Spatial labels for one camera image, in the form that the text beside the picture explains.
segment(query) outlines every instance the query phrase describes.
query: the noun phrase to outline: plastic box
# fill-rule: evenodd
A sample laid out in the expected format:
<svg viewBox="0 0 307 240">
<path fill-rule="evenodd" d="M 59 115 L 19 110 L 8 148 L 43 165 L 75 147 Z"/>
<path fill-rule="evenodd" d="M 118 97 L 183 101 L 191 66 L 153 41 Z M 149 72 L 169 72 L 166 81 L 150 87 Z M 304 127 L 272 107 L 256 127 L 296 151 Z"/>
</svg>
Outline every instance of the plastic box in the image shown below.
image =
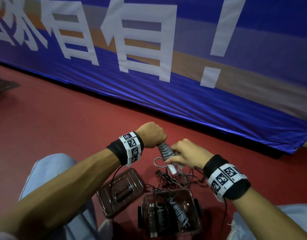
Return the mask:
<svg viewBox="0 0 307 240">
<path fill-rule="evenodd" d="M 173 198 L 181 210 L 183 210 L 188 219 L 190 227 L 188 229 L 178 223 L 180 235 L 195 235 L 201 231 L 200 218 L 202 217 L 201 210 L 197 199 L 192 197 L 192 193 L 188 189 L 176 189 L 171 191 L 151 192 L 143 195 L 141 207 L 138 208 L 138 226 L 143 228 L 144 238 L 150 238 L 149 220 L 148 220 L 148 205 L 163 203 L 166 198 Z"/>
<path fill-rule="evenodd" d="M 111 180 L 97 191 L 103 214 L 109 219 L 114 218 L 127 208 L 145 190 L 145 183 L 133 168 L 127 169 L 114 178 L 111 195 L 110 185 Z"/>
</svg>

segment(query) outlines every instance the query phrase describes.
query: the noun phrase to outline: red floor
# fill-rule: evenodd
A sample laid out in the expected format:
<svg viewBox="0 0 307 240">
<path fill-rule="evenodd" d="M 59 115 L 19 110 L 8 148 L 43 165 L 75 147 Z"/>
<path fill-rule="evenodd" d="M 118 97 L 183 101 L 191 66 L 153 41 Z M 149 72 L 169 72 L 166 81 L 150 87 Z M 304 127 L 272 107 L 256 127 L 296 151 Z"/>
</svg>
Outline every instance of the red floor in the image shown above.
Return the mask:
<svg viewBox="0 0 307 240">
<path fill-rule="evenodd" d="M 0 98 L 0 215 L 18 200 L 33 164 L 53 153 L 66 153 L 77 161 L 104 149 L 125 132 L 154 121 L 168 134 L 167 142 L 188 138 L 212 153 L 220 153 L 250 179 L 252 186 L 277 205 L 307 203 L 307 148 L 293 156 L 274 160 L 248 149 L 220 141 L 202 133 L 153 118 L 115 104 L 81 94 L 38 78 L 0 66 L 0 76 L 21 84 Z M 133 165 L 146 183 L 158 184 L 153 159 L 157 149 L 146 149 Z M 212 226 L 206 239 L 219 239 L 224 205 L 210 189 L 193 185 L 194 197 L 202 207 L 211 210 Z M 115 219 L 126 234 L 140 237 L 137 228 L 137 206 L 129 206 Z M 98 224 L 103 213 L 94 198 Z M 226 221 L 235 211 L 228 205 Z M 225 234 L 230 227 L 225 227 Z"/>
</svg>

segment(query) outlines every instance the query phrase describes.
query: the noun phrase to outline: wrist strap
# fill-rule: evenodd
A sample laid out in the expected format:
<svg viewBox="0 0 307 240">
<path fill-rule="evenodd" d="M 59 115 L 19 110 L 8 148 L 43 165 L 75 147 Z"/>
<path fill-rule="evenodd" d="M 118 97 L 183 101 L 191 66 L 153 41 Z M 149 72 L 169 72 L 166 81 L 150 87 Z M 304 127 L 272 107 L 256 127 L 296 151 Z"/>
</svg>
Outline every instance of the wrist strap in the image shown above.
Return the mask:
<svg viewBox="0 0 307 240">
<path fill-rule="evenodd" d="M 140 136 L 132 131 L 107 146 L 119 159 L 121 165 L 130 166 L 141 157 L 144 144 Z"/>
<path fill-rule="evenodd" d="M 220 155 L 213 156 L 203 171 L 219 201 L 223 197 L 229 200 L 239 199 L 251 186 L 247 177 Z"/>
</svg>

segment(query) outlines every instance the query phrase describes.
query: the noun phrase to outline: knee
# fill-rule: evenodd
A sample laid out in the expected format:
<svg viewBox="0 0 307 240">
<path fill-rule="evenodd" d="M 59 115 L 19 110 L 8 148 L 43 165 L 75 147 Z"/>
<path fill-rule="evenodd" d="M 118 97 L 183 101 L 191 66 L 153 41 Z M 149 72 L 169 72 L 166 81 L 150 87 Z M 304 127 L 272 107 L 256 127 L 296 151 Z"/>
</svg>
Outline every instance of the knee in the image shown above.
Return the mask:
<svg viewBox="0 0 307 240">
<path fill-rule="evenodd" d="M 56 153 L 41 159 L 39 164 L 52 166 L 64 171 L 77 164 L 77 162 L 65 153 Z"/>
</svg>

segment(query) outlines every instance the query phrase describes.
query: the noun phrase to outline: banner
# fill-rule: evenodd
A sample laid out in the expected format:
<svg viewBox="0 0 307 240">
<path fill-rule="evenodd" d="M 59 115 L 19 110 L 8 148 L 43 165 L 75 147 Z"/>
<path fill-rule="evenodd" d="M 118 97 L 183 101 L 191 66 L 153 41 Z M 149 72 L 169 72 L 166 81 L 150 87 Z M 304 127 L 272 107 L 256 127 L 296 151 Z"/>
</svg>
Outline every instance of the banner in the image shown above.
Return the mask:
<svg viewBox="0 0 307 240">
<path fill-rule="evenodd" d="M 0 0 L 0 62 L 287 153 L 307 140 L 307 0 Z"/>
</svg>

